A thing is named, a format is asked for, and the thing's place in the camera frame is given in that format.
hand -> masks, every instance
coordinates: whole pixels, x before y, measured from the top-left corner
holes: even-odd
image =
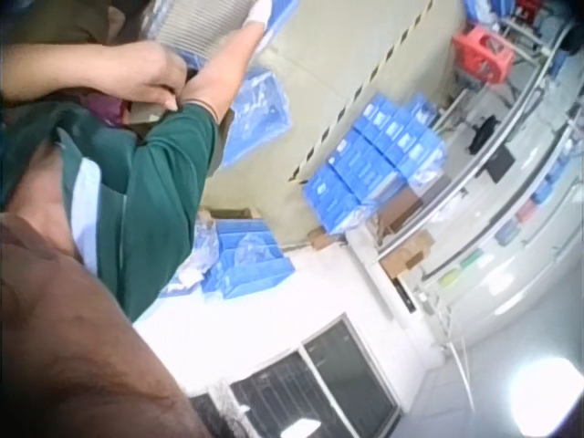
[[[104,47],[94,89],[134,102],[177,110],[176,96],[186,82],[186,64],[159,43],[141,41]]]
[[[272,15],[272,0],[256,0],[255,4],[249,11],[249,15],[244,22],[244,26],[248,23],[256,22],[264,25],[267,28],[267,22]]]

white glove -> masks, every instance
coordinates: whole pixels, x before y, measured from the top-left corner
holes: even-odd
[[[244,26],[248,23],[256,22],[264,25],[267,28],[267,22],[272,15],[272,0],[256,0],[255,4],[249,11],[249,15],[244,22]]]

black and yellow hazard tape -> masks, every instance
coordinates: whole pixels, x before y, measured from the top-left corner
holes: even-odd
[[[395,54],[397,49],[401,45],[403,45],[405,40],[408,39],[408,37],[412,34],[412,32],[415,30],[415,28],[420,25],[420,23],[423,21],[423,19],[432,10],[432,8],[434,7],[434,2],[435,2],[435,0],[430,0],[428,2],[428,5],[416,17],[413,24],[410,27],[408,27],[403,32],[403,34],[401,34],[400,39],[392,47],[390,47],[390,49],[387,51],[387,54],[385,55],[385,57],[383,57],[383,59],[380,61],[380,63],[373,69],[371,74],[365,79],[365,81],[360,85],[360,87],[357,89],[355,94],[350,98],[350,100],[347,102],[347,104],[339,112],[339,115],[337,116],[337,118],[325,129],[325,131],[323,132],[320,139],[318,139],[317,143],[310,149],[310,151],[308,151],[306,158],[298,165],[298,167],[292,173],[292,176],[289,179],[290,182],[299,183],[299,184],[306,183],[306,181],[298,179],[298,176],[300,175],[302,170],[308,165],[308,163],[310,162],[310,160],[314,156],[315,152],[320,147],[322,147],[322,145],[324,144],[326,139],[329,137],[329,134],[337,127],[337,125],[339,125],[339,123],[345,117],[345,114],[347,114],[348,109],[357,101],[357,99],[359,98],[359,96],[361,95],[363,90],[377,77],[377,75],[381,71],[381,68],[383,66],[385,66],[385,64],[388,63],[388,61],[391,59],[391,57],[393,57],[393,55]]]

sleeve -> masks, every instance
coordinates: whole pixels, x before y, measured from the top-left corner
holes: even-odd
[[[213,116],[188,104],[154,127],[133,153],[120,236],[120,298],[132,320],[192,250],[216,137]]]

green shirt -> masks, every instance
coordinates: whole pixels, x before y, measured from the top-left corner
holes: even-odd
[[[2,209],[36,147],[47,138],[61,148],[69,224],[82,163],[99,168],[93,219],[95,274],[133,321],[191,253],[216,137],[213,117],[193,104],[167,115],[142,143],[134,133],[107,127],[75,103],[30,105],[5,127]]]

